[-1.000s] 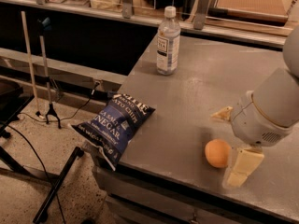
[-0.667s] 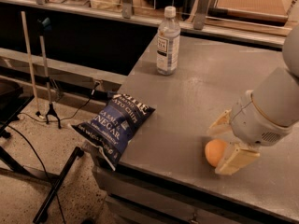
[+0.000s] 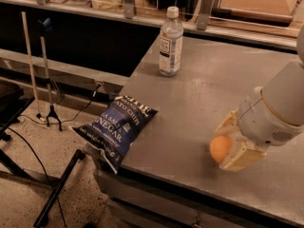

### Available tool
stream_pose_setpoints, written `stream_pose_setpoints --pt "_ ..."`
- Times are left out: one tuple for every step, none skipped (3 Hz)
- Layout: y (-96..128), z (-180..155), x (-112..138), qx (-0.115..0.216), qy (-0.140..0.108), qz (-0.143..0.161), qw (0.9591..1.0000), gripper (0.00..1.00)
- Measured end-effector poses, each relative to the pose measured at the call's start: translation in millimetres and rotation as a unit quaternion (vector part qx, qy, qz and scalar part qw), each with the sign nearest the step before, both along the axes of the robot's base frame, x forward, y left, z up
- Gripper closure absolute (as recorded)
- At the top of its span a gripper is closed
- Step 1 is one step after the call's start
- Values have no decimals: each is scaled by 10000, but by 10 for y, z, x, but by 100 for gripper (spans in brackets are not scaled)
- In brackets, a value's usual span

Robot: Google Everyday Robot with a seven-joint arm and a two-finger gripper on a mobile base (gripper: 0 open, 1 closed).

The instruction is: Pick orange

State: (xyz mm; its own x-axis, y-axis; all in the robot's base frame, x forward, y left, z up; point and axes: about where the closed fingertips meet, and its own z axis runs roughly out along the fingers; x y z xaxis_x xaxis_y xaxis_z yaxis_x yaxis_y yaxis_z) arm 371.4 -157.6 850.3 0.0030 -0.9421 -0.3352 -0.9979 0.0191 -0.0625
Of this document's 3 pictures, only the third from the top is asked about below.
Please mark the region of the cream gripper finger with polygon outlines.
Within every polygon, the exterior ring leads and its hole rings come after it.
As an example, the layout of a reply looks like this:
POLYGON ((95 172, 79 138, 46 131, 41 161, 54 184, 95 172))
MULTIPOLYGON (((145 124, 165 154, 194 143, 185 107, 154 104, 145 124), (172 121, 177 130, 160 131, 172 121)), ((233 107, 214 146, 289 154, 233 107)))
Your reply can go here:
POLYGON ((231 136, 239 132, 238 110, 230 111, 214 131, 214 136, 231 136))
POLYGON ((261 161, 267 156, 267 146, 250 141, 244 136, 234 134, 227 156, 219 164, 219 168, 225 171, 236 172, 261 161))

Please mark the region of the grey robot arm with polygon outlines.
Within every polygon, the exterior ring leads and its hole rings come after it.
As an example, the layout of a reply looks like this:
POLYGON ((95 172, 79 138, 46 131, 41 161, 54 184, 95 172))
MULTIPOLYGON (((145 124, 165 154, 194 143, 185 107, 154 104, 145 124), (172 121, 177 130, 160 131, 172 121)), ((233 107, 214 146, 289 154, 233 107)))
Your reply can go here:
POLYGON ((210 142, 212 158, 225 171, 259 162, 271 146, 281 146, 303 132, 304 28, 291 61, 266 85, 258 86, 226 115, 210 142))

